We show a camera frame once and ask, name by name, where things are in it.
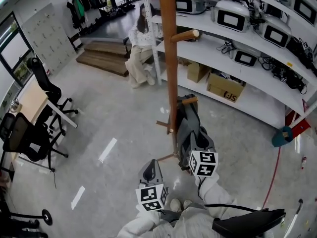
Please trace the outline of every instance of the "trash can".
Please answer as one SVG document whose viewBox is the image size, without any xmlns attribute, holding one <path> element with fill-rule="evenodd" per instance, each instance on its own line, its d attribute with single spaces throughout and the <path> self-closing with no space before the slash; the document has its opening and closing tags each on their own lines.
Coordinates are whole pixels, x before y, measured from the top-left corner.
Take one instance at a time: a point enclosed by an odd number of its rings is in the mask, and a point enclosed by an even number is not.
<svg viewBox="0 0 317 238">
<path fill-rule="evenodd" d="M 280 147 L 286 145 L 293 140 L 293 131 L 289 126 L 284 126 L 279 130 L 272 138 L 272 144 L 274 147 Z"/>
</svg>

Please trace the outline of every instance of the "window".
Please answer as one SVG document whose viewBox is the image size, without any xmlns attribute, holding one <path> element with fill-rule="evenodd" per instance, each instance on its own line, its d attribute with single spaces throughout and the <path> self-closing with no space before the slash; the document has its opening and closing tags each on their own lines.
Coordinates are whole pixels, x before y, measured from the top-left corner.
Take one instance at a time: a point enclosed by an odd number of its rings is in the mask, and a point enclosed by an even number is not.
<svg viewBox="0 0 317 238">
<path fill-rule="evenodd" d="M 26 65 L 31 57 L 34 51 L 12 12 L 0 23 L 0 121 L 33 74 Z"/>
</svg>

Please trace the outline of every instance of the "seated woman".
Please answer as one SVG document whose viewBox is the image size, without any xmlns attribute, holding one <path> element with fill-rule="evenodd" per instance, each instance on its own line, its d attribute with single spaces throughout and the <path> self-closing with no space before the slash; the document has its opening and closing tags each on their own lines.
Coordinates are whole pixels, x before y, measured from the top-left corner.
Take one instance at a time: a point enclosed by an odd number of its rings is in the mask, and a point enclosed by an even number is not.
<svg viewBox="0 0 317 238">
<path fill-rule="evenodd" d="M 152 15 L 155 15 L 155 10 L 151 5 Z M 154 35 L 157 38 L 163 37 L 162 26 L 153 24 Z M 150 58 L 152 53 L 151 34 L 146 19 L 144 4 L 140 6 L 140 17 L 129 31 L 129 39 L 132 44 L 130 59 L 125 63 L 129 71 L 129 82 L 132 88 L 139 87 L 147 81 L 150 85 L 155 84 L 155 79 L 149 71 L 145 71 L 143 63 Z"/>
</svg>

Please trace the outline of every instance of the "white metal shelf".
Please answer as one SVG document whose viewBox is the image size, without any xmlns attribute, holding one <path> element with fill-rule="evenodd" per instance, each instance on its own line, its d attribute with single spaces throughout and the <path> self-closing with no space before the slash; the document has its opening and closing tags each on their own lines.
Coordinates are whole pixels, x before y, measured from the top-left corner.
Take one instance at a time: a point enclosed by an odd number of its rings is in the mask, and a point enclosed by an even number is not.
<svg viewBox="0 0 317 238">
<path fill-rule="evenodd" d="M 271 72 L 262 68 L 259 62 L 255 67 L 248 67 L 234 62 L 228 55 L 223 55 L 216 48 L 223 40 L 203 35 L 196 42 L 178 42 L 177 55 L 213 67 L 264 91 L 299 114 L 304 114 L 303 95 L 297 89 L 290 89 L 287 84 L 273 78 Z M 164 52 L 164 43 L 157 46 L 157 51 Z"/>
<path fill-rule="evenodd" d="M 296 21 L 298 21 L 302 26 L 304 26 L 305 29 L 309 30 L 312 34 L 317 35 L 317 28 L 315 28 L 313 25 L 311 25 L 307 20 L 302 18 L 295 11 L 282 5 L 281 3 L 279 3 L 276 0 L 261 0 L 261 1 L 267 2 L 268 4 L 280 9 L 281 11 L 284 11 L 286 14 L 290 15 L 292 18 L 294 18 Z"/>
<path fill-rule="evenodd" d="M 162 73 L 161 78 L 167 80 L 166 70 Z M 178 85 L 241 110 L 275 128 L 282 128 L 285 125 L 284 104 L 249 84 L 245 86 L 240 97 L 234 103 L 207 91 L 207 75 L 198 83 L 187 79 L 187 68 L 179 64 Z"/>
<path fill-rule="evenodd" d="M 317 86 L 317 77 L 311 70 L 306 69 L 295 55 L 293 55 L 288 49 L 282 49 L 273 43 L 262 39 L 256 32 L 253 31 L 253 29 L 250 28 L 247 32 L 241 33 L 223 26 L 219 26 L 212 22 L 210 11 L 206 11 L 198 15 L 184 13 L 178 14 L 182 15 L 176 16 L 176 24 L 178 26 L 209 32 L 244 43 L 267 54 L 270 57 L 277 59 L 287 66 L 289 63 L 292 64 L 293 66 L 291 68 L 295 72 L 308 80 L 312 85 Z M 152 22 L 162 23 L 161 16 L 156 15 L 152 17 Z"/>
</svg>

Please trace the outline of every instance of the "wooden tabletop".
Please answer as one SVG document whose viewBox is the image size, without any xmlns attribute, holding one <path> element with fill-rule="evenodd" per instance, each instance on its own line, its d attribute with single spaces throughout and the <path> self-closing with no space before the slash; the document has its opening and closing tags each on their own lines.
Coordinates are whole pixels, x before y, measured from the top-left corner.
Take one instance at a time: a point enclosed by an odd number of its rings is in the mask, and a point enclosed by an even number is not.
<svg viewBox="0 0 317 238">
<path fill-rule="evenodd" d="M 47 99 L 48 96 L 41 89 L 37 81 L 32 80 L 32 82 L 26 86 L 25 89 L 23 89 L 23 92 L 18 96 L 18 101 L 22 104 L 20 112 L 27 118 L 27 120 L 34 124 L 46 105 Z"/>
</svg>

